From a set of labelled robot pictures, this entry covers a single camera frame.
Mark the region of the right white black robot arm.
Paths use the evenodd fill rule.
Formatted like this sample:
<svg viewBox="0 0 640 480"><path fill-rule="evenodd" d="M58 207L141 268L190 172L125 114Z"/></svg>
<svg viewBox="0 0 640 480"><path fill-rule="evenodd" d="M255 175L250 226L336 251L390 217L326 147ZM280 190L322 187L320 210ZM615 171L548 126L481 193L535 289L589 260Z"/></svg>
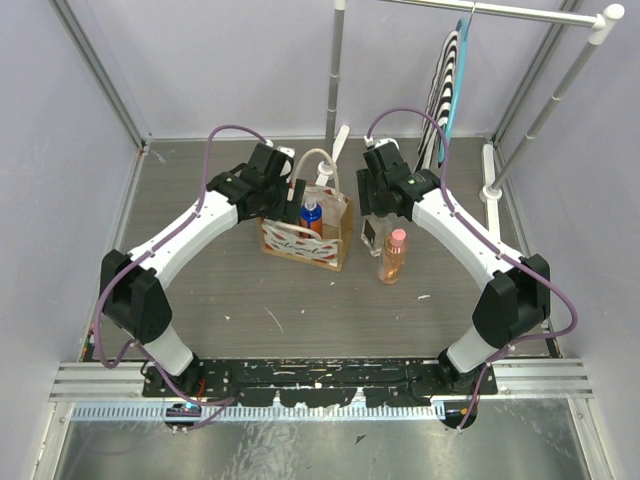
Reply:
<svg viewBox="0 0 640 480"><path fill-rule="evenodd" d="M549 317L549 264L489 239L436 174L410 169L395 140L368 138L365 145L366 166L356 174L361 213L405 218L433 235L481 290L469 329L438 356L440 385L462 393L481 364Z"/></svg>

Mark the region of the clear bottle grey cap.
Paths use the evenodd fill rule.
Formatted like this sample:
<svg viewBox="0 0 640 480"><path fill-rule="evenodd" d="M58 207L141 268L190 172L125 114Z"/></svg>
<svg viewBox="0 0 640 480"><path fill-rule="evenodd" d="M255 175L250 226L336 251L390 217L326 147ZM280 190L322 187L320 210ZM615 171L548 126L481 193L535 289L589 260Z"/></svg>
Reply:
<svg viewBox="0 0 640 480"><path fill-rule="evenodd" d="M363 217L361 240L369 249L372 257L380 256L385 239L393 230L395 220L395 214L388 214L384 217L370 214Z"/></svg>

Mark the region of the pink cap lotion bottle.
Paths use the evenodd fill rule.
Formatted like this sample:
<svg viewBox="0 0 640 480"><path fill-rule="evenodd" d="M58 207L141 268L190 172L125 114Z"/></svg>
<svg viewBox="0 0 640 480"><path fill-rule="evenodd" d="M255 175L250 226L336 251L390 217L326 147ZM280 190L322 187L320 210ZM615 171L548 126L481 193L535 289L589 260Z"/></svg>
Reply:
<svg viewBox="0 0 640 480"><path fill-rule="evenodd" d="M398 280L407 251L408 236L404 229L394 229L385 237L378 265L378 278L382 283L393 284Z"/></svg>

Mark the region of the blue cap orange bottle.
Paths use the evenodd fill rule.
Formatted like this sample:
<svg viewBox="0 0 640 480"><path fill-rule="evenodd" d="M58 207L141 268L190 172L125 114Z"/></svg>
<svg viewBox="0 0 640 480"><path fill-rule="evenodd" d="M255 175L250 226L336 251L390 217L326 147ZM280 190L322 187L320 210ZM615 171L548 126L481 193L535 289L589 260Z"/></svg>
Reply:
<svg viewBox="0 0 640 480"><path fill-rule="evenodd" d="M313 231L319 237L322 237L322 207L318 200L308 197L300 208L299 225L307 230Z"/></svg>

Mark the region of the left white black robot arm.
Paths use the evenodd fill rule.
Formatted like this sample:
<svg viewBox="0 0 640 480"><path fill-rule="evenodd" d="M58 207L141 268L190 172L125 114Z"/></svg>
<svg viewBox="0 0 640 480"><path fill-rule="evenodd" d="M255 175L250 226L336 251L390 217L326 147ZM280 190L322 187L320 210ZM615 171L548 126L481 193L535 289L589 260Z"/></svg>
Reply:
<svg viewBox="0 0 640 480"><path fill-rule="evenodd" d="M207 180L196 202L160 233L102 260L97 315L137 341L178 396L194 393L203 373L172 325L166 290L205 246L238 223L294 218L305 188L304 181L290 178L294 155L291 148L258 143L247 162Z"/></svg>

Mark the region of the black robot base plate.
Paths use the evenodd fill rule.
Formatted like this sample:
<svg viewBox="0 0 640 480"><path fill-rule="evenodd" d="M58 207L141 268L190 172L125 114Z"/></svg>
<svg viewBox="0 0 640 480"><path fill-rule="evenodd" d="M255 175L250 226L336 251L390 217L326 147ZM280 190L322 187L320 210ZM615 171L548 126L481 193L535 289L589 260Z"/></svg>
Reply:
<svg viewBox="0 0 640 480"><path fill-rule="evenodd" d="M218 403L231 398L244 407L275 402L287 408L345 407L359 393L368 408L429 406L436 396L466 397L476 386L481 394L497 394L493 371L479 380L480 371L445 383L432 359L209 359L177 387L193 399Z"/></svg>

